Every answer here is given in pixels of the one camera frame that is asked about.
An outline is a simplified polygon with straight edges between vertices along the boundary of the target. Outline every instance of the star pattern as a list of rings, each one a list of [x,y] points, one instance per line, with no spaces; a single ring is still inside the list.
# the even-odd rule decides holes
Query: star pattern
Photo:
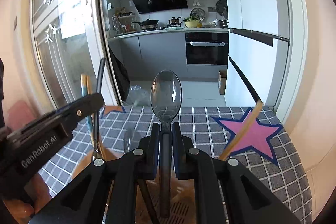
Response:
[[[251,112],[252,108],[249,107],[239,120],[212,117],[219,125],[231,133],[227,144],[229,144],[236,134],[239,133],[243,126],[243,122],[248,118]],[[270,143],[270,139],[278,134],[282,128],[283,126],[281,124],[262,124],[258,118],[256,118],[248,129],[246,135],[236,144],[230,155],[240,154],[252,149],[278,166],[278,160],[274,148]]]
[[[102,118],[109,114],[110,112],[121,112],[121,113],[126,113],[125,108],[123,106],[104,106],[104,111],[102,114]]]

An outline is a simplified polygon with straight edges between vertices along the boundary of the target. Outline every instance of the oven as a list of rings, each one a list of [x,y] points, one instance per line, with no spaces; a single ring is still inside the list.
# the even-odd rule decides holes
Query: oven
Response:
[[[229,34],[224,32],[186,32],[188,65],[227,65]]]

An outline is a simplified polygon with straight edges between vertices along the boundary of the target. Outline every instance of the person's hand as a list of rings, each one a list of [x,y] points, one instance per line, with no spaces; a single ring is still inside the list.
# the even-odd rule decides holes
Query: person's hand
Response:
[[[31,179],[32,190],[36,195],[34,207],[21,200],[3,200],[9,212],[19,224],[27,224],[30,216],[40,211],[50,200],[49,189],[40,174],[36,174]]]

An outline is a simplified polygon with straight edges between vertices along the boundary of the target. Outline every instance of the sliding glass door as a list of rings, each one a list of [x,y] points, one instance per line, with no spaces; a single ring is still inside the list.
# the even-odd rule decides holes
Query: sliding glass door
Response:
[[[96,7],[96,0],[31,0],[35,56],[54,107],[82,96],[81,73],[90,76],[95,90],[105,56]],[[106,104],[116,104],[107,69],[102,94]]]

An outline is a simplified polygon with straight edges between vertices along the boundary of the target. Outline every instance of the spoon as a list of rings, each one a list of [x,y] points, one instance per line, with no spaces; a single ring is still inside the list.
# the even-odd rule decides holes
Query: spoon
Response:
[[[180,80],[170,70],[161,71],[154,79],[151,90],[151,105],[155,116],[161,123],[160,131],[160,216],[170,214],[171,181],[171,122],[178,114],[182,104]]]
[[[151,105],[161,123],[161,131],[170,131],[170,124],[182,104],[180,80],[171,70],[161,71],[154,79],[151,90]]]

